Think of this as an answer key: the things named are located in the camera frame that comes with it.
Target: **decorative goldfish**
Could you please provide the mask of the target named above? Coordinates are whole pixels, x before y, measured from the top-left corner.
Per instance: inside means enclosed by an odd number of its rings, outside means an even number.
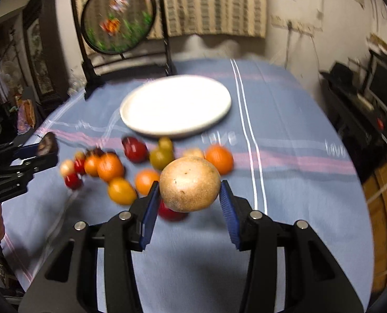
[[[117,18],[105,20],[99,24],[103,31],[108,33],[109,36],[114,36],[120,30],[120,21]]]
[[[109,6],[120,13],[123,13],[129,6],[128,0],[112,0]]]

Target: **round decorative screen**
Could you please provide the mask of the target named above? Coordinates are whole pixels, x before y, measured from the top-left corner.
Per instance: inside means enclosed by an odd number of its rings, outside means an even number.
[[[82,13],[82,36],[97,52],[122,54],[147,37],[155,17],[155,0],[88,0]]]

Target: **blue tablecloth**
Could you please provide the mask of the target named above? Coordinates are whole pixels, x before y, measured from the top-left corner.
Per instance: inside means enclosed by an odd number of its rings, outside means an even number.
[[[195,60],[177,62],[178,74],[214,78],[230,91],[227,117],[202,134],[175,142],[205,149],[219,142],[234,154],[227,176],[238,196],[273,220],[307,220],[330,249],[366,308],[373,277],[372,229],[353,164],[317,104],[283,68],[264,62]],[[75,146],[101,145],[120,152],[127,178],[148,163],[132,165],[120,138],[134,135],[122,122],[122,99],[146,80],[107,84],[88,101],[83,92],[57,109],[36,134],[54,132],[59,158],[71,159]],[[29,143],[40,140],[33,136]],[[151,148],[155,141],[147,140]],[[86,178],[68,190],[58,167],[35,175],[27,194],[3,204],[3,250],[25,289],[58,238],[78,220],[97,224],[126,209],[109,200],[106,185]],[[133,253],[141,303],[146,313],[237,312],[249,254],[231,244],[219,202],[171,223],[157,219],[151,244]],[[99,308],[104,310],[103,255],[99,253]],[[277,309],[284,282],[279,267]]]

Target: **green fruit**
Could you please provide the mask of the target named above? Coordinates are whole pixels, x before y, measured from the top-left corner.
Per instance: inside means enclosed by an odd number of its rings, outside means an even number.
[[[167,137],[160,138],[159,139],[159,148],[167,150],[167,151],[173,151],[173,143]]]
[[[175,159],[173,151],[168,149],[156,148],[150,152],[150,163],[151,165],[158,169],[163,170],[169,163]]]

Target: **black desk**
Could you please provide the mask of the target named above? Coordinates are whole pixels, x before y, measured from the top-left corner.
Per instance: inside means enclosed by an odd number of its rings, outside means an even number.
[[[357,94],[350,93],[328,73],[322,75],[328,82],[321,86],[325,101],[338,115],[338,120],[332,123],[342,137],[360,181],[364,183],[376,168],[387,161],[387,120],[379,111],[370,111]],[[378,118],[383,121],[383,130]]]

